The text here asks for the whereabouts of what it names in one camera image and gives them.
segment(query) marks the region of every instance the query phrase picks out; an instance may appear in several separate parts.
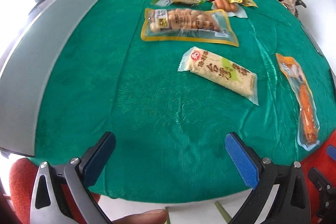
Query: orange package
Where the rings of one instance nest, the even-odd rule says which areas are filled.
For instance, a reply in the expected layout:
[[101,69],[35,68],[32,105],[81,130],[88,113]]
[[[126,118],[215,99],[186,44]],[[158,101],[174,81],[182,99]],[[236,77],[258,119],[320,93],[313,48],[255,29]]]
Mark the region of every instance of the orange package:
[[276,57],[280,70],[288,79],[300,105],[298,144],[310,151],[320,144],[318,140],[320,123],[316,115],[313,94],[300,64],[293,57],[285,57],[278,53],[276,53]]

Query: orange sausage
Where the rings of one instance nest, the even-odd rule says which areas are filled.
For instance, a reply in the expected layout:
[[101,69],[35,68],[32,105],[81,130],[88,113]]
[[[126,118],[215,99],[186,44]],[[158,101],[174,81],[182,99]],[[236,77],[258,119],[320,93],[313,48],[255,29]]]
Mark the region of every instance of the orange sausage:
[[313,109],[310,103],[310,97],[305,84],[300,85],[300,102],[302,106],[302,124],[303,131],[308,143],[315,143],[317,140],[317,128],[314,122]]
[[224,4],[224,10],[226,12],[230,12],[231,11],[231,6],[230,6],[230,3],[228,3],[227,0],[222,0],[223,4]]
[[217,9],[223,9],[224,10],[224,4],[222,0],[215,0],[215,5],[217,6]]
[[231,11],[232,11],[232,12],[237,11],[237,7],[235,6],[234,3],[230,3],[230,6],[231,6]]

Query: metal bolt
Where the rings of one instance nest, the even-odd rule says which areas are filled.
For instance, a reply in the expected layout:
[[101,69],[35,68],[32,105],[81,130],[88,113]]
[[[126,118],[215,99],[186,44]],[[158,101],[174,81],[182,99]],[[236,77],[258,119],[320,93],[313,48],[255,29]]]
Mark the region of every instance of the metal bolt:
[[262,162],[264,163],[264,164],[270,164],[271,163],[271,160],[269,159],[269,158],[263,158],[262,159]]
[[295,161],[294,162],[294,167],[300,168],[301,167],[301,163],[299,163],[298,161]]
[[71,164],[77,164],[78,162],[79,162],[79,158],[77,158],[77,157],[74,157],[70,160]]
[[43,163],[40,164],[41,168],[45,168],[48,165],[48,163],[46,161],[44,161]]

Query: red logo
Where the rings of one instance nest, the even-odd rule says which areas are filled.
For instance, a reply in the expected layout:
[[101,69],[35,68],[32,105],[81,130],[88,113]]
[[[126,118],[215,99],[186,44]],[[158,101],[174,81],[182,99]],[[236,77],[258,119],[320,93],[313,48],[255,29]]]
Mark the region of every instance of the red logo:
[[201,53],[199,51],[194,51],[191,54],[191,59],[197,61],[201,57]]

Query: red cushion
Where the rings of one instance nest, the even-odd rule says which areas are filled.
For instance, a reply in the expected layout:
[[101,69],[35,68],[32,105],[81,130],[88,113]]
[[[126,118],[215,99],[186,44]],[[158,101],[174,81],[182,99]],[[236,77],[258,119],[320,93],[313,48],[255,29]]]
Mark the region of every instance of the red cushion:
[[326,153],[326,149],[329,145],[336,147],[336,130],[318,150],[316,150],[301,162],[308,187],[312,224],[317,224],[318,222],[318,217],[315,215],[319,209],[320,200],[319,192],[314,187],[313,183],[308,179],[307,173],[310,168],[316,167],[330,181],[332,185],[336,186],[336,161],[330,158]]
[[[37,170],[38,167],[29,159],[22,158],[12,165],[9,172],[9,189],[11,199],[17,217],[22,224],[30,224],[30,203],[32,200]],[[67,185],[62,185],[62,189],[74,219],[80,224],[85,224],[86,222],[72,198],[69,187]],[[91,194],[96,202],[98,202],[100,195],[95,193]]]

